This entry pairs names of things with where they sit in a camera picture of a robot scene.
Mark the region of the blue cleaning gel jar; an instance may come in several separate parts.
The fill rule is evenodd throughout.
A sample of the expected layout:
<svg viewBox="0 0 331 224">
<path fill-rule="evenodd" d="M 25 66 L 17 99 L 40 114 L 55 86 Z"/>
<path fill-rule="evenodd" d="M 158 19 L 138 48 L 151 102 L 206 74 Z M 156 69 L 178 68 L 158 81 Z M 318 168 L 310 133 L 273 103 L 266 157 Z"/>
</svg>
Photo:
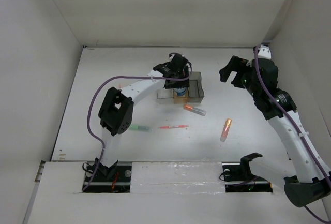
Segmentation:
<svg viewBox="0 0 331 224">
<path fill-rule="evenodd" d="M 186 95 L 187 88 L 186 87 L 174 88 L 173 92 L 174 92 L 175 97 L 184 97 Z"/>
</svg>

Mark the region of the orange cap highlighter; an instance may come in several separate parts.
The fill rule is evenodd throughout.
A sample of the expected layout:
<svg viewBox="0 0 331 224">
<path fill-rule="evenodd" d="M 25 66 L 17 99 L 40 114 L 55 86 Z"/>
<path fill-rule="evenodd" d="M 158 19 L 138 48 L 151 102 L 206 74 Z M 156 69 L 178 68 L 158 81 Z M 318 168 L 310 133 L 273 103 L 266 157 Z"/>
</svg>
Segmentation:
<svg viewBox="0 0 331 224">
<path fill-rule="evenodd" d="M 194 114 L 198 114 L 200 116 L 205 116 L 206 115 L 205 110 L 199 109 L 199 108 L 191 106 L 189 104 L 185 104 L 183 108 L 184 108 L 184 110 L 187 110 L 187 111 L 192 112 Z"/>
</svg>

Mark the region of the pink slim pen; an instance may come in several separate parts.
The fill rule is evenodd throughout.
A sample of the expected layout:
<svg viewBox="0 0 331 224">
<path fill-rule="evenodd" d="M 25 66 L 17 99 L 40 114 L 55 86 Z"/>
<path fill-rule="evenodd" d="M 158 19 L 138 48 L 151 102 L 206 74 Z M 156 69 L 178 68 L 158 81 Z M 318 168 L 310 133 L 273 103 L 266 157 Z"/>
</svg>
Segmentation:
<svg viewBox="0 0 331 224">
<path fill-rule="evenodd" d="M 179 129 L 179 128 L 188 128 L 189 125 L 168 125 L 168 126 L 160 126 L 158 129 Z"/>
</svg>

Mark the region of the green cap highlighter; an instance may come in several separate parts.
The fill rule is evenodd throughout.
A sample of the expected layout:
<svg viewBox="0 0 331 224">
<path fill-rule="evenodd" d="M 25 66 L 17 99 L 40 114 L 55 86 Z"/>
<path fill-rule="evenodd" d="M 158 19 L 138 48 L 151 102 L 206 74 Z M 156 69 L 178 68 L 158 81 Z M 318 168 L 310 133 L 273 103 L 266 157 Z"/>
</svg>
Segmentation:
<svg viewBox="0 0 331 224">
<path fill-rule="evenodd" d="M 131 124 L 129 127 L 129 130 L 131 131 L 141 131 L 141 132 L 151 132 L 152 129 L 148 126 L 143 126 L 143 125 L 136 125 L 136 124 Z"/>
</svg>

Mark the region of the yellow-orange cap highlighter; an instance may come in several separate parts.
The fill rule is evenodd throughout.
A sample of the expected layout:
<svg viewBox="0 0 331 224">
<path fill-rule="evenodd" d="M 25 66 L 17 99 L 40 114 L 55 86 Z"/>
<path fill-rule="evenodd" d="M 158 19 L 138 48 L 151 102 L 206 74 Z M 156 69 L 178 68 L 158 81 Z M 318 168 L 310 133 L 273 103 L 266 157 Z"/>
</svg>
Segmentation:
<svg viewBox="0 0 331 224">
<path fill-rule="evenodd" d="M 231 124 L 232 124 L 232 120 L 228 118 L 226 120 L 225 124 L 224 124 L 223 131 L 222 131 L 222 134 L 221 134 L 221 137 L 220 137 L 221 142 L 226 141 L 227 136 L 228 136 L 228 132 L 229 132 L 230 127 L 231 127 Z"/>
</svg>

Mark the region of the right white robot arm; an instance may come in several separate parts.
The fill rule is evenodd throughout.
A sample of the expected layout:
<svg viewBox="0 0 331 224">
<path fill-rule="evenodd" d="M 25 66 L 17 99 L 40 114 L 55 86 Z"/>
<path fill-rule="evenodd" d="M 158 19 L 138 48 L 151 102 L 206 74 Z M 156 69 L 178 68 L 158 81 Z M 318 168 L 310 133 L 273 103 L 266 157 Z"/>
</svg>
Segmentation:
<svg viewBox="0 0 331 224">
<path fill-rule="evenodd" d="M 292 97 L 277 86 L 278 67 L 265 58 L 249 61 L 233 56 L 219 71 L 221 82 L 226 82 L 233 71 L 236 76 L 232 85 L 246 89 L 253 97 L 254 105 L 277 133 L 293 165 L 284 167 L 266 160 L 259 153 L 252 153 L 242 157 L 225 180 L 246 181 L 261 177 L 283 188 L 296 207 L 330 195 L 330 168 L 313 147 Z"/>
</svg>

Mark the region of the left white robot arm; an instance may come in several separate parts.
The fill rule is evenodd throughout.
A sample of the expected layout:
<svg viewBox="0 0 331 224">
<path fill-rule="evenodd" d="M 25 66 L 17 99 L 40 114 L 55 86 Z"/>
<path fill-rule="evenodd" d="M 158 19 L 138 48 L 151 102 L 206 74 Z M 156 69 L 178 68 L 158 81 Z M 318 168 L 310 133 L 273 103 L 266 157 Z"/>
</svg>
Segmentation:
<svg viewBox="0 0 331 224">
<path fill-rule="evenodd" d="M 170 53 L 169 61 L 158 64 L 146 76 L 115 76 L 103 82 L 94 93 L 87 112 L 86 126 L 88 133 L 101 143 L 101 153 L 94 164 L 88 183 L 98 175 L 104 181 L 115 176 L 115 168 L 109 163 L 102 163 L 106 152 L 106 142 L 91 130 L 91 114 L 95 100 L 100 91 L 111 81 L 117 79 L 136 79 L 128 87 L 107 90 L 98 112 L 101 127 L 110 132 L 111 136 L 121 135 L 132 123 L 133 107 L 149 94 L 161 88 L 187 88 L 193 73 L 192 63 L 179 53 Z"/>
</svg>

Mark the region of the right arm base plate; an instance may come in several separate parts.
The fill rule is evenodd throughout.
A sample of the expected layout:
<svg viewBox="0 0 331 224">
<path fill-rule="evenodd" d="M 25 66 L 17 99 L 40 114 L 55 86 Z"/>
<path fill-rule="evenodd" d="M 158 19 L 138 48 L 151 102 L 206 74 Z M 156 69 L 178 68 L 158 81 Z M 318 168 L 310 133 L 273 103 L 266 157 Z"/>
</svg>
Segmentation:
<svg viewBox="0 0 331 224">
<path fill-rule="evenodd" d="M 224 182 L 226 193 L 273 193 L 272 184 L 264 178 L 255 175 L 245 175 L 239 162 L 222 163 L 222 173 L 219 179 Z"/>
</svg>

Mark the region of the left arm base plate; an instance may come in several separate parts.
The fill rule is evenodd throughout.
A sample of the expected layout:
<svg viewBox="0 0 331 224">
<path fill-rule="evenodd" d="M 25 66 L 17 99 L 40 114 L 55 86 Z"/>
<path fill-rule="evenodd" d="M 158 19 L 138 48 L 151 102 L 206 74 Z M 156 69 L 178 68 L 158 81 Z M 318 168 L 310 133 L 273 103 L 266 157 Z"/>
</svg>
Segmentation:
<svg viewBox="0 0 331 224">
<path fill-rule="evenodd" d="M 85 175 L 82 185 L 84 193 L 130 193 L 132 164 L 120 163 L 107 168 L 100 165 L 92 182 L 95 165 L 84 163 L 82 166 Z"/>
</svg>

